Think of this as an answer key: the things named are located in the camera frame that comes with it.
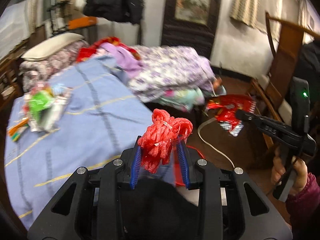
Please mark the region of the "red foam net trash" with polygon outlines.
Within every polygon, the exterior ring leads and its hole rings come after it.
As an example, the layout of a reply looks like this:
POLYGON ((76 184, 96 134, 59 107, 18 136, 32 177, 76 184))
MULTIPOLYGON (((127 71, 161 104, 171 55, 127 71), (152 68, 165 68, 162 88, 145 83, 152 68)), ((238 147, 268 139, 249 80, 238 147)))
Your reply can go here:
POLYGON ((156 173, 159 165, 167 165, 174 144, 186 141, 193 131, 193 124, 186 118, 175 118, 163 109, 155 109, 152 124, 138 139, 142 151, 141 167, 156 173))

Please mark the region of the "blue face mask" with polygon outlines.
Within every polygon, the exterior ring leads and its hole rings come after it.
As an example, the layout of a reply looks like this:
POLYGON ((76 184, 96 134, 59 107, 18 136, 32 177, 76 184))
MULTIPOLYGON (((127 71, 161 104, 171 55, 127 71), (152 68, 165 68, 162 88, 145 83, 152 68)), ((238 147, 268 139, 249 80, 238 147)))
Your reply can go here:
POLYGON ((51 87, 53 96, 65 96, 70 91, 71 89, 69 87, 66 87, 63 83, 57 83, 52 85, 51 87))

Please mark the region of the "green white carton trash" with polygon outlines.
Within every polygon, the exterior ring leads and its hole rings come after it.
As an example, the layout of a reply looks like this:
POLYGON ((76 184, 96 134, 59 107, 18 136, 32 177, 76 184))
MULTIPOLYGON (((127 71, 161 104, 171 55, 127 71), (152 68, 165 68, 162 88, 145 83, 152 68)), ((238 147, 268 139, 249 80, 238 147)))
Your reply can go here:
POLYGON ((63 87, 59 94, 50 95, 48 91, 41 90, 32 95, 27 101, 28 125, 31 132, 53 130, 61 119, 71 96, 71 89, 67 87, 63 87))

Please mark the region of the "pastel tie-dye blanket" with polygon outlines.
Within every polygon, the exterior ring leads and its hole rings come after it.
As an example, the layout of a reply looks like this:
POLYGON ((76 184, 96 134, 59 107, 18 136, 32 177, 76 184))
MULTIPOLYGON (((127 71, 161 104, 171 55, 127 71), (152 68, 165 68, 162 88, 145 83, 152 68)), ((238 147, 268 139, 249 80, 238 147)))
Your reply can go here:
POLYGON ((155 100, 156 103, 170 106, 183 112, 190 112, 194 106, 203 105, 204 101, 204 95, 199 88, 167 90, 155 100))

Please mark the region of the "blue checked bed blanket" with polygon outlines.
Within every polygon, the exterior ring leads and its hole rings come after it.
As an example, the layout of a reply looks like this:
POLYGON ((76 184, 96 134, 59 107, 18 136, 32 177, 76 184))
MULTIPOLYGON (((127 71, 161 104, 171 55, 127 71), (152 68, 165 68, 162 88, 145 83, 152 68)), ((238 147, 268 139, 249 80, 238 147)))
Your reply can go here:
POLYGON ((134 146, 151 125, 151 111, 121 82, 116 61, 89 59, 49 80, 71 89, 71 98, 50 132, 25 131, 5 140, 4 173, 10 204, 29 228, 80 166, 104 166, 134 146))

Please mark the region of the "purple floral quilt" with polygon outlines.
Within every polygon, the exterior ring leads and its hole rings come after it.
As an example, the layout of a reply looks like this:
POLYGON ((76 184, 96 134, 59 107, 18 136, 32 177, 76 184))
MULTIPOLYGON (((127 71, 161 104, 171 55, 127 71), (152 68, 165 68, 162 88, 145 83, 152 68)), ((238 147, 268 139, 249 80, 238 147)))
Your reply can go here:
POLYGON ((142 102, 151 102, 167 90, 193 89, 212 91, 215 75, 210 61, 192 47, 134 46, 141 57, 142 70, 127 86, 142 102))

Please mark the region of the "lilac garment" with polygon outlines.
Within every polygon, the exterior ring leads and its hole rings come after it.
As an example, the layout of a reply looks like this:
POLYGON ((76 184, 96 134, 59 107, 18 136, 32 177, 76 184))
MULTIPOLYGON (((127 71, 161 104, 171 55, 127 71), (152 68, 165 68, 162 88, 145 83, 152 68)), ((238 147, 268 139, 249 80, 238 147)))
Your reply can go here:
POLYGON ((142 63, 127 49, 107 42, 103 43, 100 48, 109 52, 116 59, 117 64, 125 71, 134 72, 142 69, 142 63))

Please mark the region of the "red patterned cloth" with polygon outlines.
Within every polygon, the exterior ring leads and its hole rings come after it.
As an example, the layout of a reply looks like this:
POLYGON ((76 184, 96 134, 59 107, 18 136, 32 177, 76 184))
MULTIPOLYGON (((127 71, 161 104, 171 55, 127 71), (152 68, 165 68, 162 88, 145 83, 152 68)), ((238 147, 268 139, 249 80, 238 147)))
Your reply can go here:
POLYGON ((78 63, 78 62, 82 62, 82 61, 89 59, 92 55, 97 53, 98 49, 107 50, 107 48, 113 48, 113 47, 125 49, 128 52, 130 52, 136 60, 141 59, 139 53, 135 49, 122 43, 119 38, 106 37, 106 38, 100 39, 97 42, 94 42, 91 46, 89 46, 87 48, 85 48, 85 47, 81 48, 79 50, 78 55, 77 55, 76 62, 78 63))

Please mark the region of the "orange medicine box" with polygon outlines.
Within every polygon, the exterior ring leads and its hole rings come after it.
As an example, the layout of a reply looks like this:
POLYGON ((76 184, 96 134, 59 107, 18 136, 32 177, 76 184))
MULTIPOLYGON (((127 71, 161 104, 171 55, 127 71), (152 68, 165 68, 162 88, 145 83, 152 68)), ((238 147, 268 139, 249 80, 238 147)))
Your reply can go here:
POLYGON ((12 141, 17 141, 21 135, 28 129, 29 119, 27 117, 21 119, 16 125, 9 128, 7 134, 12 141))

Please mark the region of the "dark framed landscape painting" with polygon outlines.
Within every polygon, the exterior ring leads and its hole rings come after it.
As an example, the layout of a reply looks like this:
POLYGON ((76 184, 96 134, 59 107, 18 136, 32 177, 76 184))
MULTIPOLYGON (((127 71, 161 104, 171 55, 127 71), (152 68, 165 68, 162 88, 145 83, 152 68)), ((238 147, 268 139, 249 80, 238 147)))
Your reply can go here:
POLYGON ((210 59, 221 0, 165 0, 161 46, 192 47, 210 59))

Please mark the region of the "red floral folded quilt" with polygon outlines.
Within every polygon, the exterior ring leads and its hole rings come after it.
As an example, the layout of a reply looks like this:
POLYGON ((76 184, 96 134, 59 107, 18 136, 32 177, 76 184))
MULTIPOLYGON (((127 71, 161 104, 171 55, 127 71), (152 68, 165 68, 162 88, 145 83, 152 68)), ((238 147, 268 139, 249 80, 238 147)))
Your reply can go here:
POLYGON ((73 65, 81 48, 89 44, 84 40, 75 41, 60 51, 42 61, 23 61, 20 64, 22 72, 23 91, 29 92, 38 81, 47 81, 52 75, 73 65))

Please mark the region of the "beige striped curtain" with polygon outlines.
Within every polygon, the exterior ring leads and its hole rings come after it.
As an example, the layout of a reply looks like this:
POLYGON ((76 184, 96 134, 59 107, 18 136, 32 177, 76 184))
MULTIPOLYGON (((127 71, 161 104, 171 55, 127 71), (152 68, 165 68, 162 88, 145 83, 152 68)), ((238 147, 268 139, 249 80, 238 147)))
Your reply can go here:
POLYGON ((260 0, 233 0, 230 18, 255 28, 259 4, 260 0))

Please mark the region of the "white pillow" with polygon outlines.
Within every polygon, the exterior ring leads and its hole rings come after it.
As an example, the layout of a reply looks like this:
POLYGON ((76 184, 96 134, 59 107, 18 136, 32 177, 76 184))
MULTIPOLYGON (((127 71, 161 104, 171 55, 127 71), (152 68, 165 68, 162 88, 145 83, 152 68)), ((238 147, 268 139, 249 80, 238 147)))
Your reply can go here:
POLYGON ((83 40, 84 37, 76 33, 55 35, 26 51, 21 58, 24 61, 42 61, 57 53, 73 42, 83 40))

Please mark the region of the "black hanging jacket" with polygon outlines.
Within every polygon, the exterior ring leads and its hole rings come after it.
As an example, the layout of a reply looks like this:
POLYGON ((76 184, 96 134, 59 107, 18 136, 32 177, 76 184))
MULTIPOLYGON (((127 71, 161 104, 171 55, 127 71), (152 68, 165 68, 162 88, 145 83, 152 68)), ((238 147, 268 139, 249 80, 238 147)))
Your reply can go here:
POLYGON ((143 0, 86 0, 83 14, 111 22, 140 24, 143 0))

